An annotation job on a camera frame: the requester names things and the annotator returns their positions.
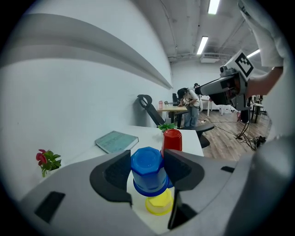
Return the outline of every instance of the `air conditioner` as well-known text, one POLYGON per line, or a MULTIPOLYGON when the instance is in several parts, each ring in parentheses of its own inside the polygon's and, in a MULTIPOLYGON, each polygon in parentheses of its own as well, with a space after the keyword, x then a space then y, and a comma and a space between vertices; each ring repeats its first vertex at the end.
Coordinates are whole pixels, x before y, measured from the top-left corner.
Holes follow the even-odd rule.
POLYGON ((201 55, 201 63, 214 63, 219 61, 219 54, 214 53, 203 53, 201 55))

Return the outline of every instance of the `yellow cup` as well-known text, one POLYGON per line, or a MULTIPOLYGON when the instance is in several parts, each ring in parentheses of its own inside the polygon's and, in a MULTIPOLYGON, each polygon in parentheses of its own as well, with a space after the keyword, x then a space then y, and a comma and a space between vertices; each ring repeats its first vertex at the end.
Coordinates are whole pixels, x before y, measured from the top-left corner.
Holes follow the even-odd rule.
POLYGON ((146 198, 146 208, 156 216, 162 216, 169 213, 173 207, 173 198, 171 191, 166 189, 164 193, 146 198))

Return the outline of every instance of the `pink bottle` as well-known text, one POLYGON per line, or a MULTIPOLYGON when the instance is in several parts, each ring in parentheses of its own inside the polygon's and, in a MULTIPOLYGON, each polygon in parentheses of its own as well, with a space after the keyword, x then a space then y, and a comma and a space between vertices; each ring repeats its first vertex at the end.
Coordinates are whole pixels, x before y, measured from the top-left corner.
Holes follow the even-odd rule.
POLYGON ((159 109, 163 109, 163 101, 159 101, 159 109))

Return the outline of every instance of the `ceiling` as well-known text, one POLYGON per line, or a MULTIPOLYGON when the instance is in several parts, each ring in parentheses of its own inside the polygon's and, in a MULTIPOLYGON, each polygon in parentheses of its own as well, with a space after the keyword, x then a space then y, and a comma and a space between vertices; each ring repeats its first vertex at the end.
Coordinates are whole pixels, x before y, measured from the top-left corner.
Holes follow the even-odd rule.
MULTIPOLYGON (((223 61, 242 49, 256 49, 254 35, 241 15, 237 0, 220 0, 216 15, 208 14, 210 0, 133 0, 157 32, 170 62, 197 59, 202 36, 208 36, 204 53, 220 53, 223 61)), ((260 70, 260 54, 251 58, 260 70)))

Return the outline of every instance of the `black hair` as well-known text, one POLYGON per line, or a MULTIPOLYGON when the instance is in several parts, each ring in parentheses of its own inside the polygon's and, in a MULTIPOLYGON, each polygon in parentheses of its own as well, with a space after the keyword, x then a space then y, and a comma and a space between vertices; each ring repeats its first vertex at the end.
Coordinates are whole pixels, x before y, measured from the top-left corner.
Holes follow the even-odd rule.
POLYGON ((177 91, 177 94, 178 94, 178 98, 179 99, 182 99, 186 90, 188 90, 188 88, 181 88, 180 90, 177 91))

